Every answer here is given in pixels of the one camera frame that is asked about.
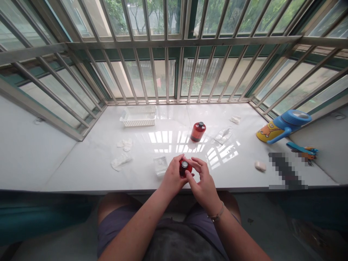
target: white tissue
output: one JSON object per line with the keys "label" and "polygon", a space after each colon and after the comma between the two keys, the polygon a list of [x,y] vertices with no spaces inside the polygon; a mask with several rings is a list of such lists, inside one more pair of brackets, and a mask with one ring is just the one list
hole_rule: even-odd
{"label": "white tissue", "polygon": [[240,119],[241,117],[239,116],[233,116],[232,118],[230,118],[230,121],[238,125],[240,122]]}
{"label": "white tissue", "polygon": [[133,142],[132,142],[132,139],[123,139],[123,140],[120,140],[118,143],[116,143],[116,147],[118,148],[123,148],[123,150],[125,152],[129,152],[131,150],[133,146]]}
{"label": "white tissue", "polygon": [[121,171],[122,167],[127,164],[129,161],[131,161],[133,158],[132,156],[130,156],[129,154],[126,153],[122,153],[121,156],[119,156],[118,158],[114,159],[111,162],[111,167],[115,170],[115,171]]}
{"label": "white tissue", "polygon": [[130,151],[132,146],[133,146],[132,139],[122,140],[122,142],[123,142],[123,145],[124,145],[123,150],[125,152]]}
{"label": "white tissue", "polygon": [[122,140],[120,140],[118,143],[116,143],[116,147],[118,147],[118,148],[124,147]]}

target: red bottle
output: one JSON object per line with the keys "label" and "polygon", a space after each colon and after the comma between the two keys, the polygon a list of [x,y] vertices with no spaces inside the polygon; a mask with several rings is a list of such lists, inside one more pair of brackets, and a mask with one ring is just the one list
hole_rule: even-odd
{"label": "red bottle", "polygon": [[200,121],[198,123],[195,123],[195,125],[193,125],[193,129],[191,133],[191,140],[193,142],[200,141],[206,129],[207,128],[203,122]]}
{"label": "red bottle", "polygon": [[187,161],[184,161],[183,159],[180,160],[179,162],[180,162],[180,169],[179,169],[180,176],[185,178],[186,177],[185,170],[188,170],[191,173],[192,166],[189,165],[189,163]]}

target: wall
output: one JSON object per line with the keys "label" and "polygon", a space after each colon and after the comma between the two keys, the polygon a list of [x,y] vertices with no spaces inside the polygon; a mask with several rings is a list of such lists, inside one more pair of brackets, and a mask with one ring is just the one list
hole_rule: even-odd
{"label": "wall", "polygon": [[39,191],[76,141],[0,96],[0,189]]}
{"label": "wall", "polygon": [[328,115],[290,136],[299,146],[313,146],[319,150],[316,163],[336,182],[348,184],[346,154],[348,148],[348,107],[339,110],[347,116],[336,120]]}

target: white eraser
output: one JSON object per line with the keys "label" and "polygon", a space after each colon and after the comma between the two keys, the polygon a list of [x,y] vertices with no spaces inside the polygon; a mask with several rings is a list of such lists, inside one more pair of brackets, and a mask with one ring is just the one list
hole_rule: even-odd
{"label": "white eraser", "polygon": [[257,168],[260,171],[266,171],[266,164],[264,164],[261,161],[255,161],[255,168]]}

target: person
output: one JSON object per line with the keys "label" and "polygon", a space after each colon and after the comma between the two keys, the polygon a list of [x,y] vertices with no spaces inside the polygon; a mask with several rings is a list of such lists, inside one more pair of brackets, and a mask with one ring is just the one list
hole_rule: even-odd
{"label": "person", "polygon": [[[187,170],[186,177],[179,175],[182,158],[199,173],[198,183]],[[197,204],[183,222],[161,219],[187,182]],[[241,226],[235,198],[217,192],[207,163],[184,154],[173,158],[161,185],[143,205],[125,193],[107,194],[98,224],[99,261],[270,260]]]}

